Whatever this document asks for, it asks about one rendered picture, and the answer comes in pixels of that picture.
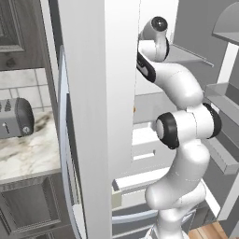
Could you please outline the white fridge door with shelves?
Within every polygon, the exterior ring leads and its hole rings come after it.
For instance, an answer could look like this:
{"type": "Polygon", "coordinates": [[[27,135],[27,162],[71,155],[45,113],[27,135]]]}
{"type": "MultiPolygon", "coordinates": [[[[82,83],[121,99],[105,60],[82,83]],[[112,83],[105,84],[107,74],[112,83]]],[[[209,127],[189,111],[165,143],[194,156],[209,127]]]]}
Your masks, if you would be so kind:
{"type": "Polygon", "coordinates": [[[205,88],[206,100],[222,120],[218,136],[208,140],[212,160],[204,182],[210,205],[229,239],[239,238],[239,0],[217,0],[220,12],[212,36],[226,46],[218,79],[205,88]]]}

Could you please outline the grey base cupboard door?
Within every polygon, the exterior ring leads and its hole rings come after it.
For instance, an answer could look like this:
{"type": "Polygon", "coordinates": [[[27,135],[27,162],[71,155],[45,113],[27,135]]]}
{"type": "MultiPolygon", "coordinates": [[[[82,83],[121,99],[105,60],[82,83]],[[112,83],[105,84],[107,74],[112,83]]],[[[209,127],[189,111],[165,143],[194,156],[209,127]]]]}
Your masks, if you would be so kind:
{"type": "Polygon", "coordinates": [[[0,185],[0,239],[75,239],[60,173],[0,185]]]}

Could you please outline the grey toaster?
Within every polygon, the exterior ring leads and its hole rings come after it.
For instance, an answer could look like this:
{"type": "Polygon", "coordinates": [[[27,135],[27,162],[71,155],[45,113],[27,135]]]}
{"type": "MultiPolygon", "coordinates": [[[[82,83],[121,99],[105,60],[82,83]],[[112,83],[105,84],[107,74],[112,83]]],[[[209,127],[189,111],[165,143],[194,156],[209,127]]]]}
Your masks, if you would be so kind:
{"type": "Polygon", "coordinates": [[[26,99],[0,100],[0,139],[31,135],[34,126],[33,110],[26,99]]]}

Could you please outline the grey wall cupboard door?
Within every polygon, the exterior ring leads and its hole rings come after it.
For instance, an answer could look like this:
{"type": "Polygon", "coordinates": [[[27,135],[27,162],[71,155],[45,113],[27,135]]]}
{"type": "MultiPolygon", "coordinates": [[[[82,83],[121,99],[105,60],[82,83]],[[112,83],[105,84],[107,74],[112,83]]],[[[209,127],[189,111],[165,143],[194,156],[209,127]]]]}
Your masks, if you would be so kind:
{"type": "Polygon", "coordinates": [[[40,68],[38,0],[0,0],[0,71],[40,68]]]}

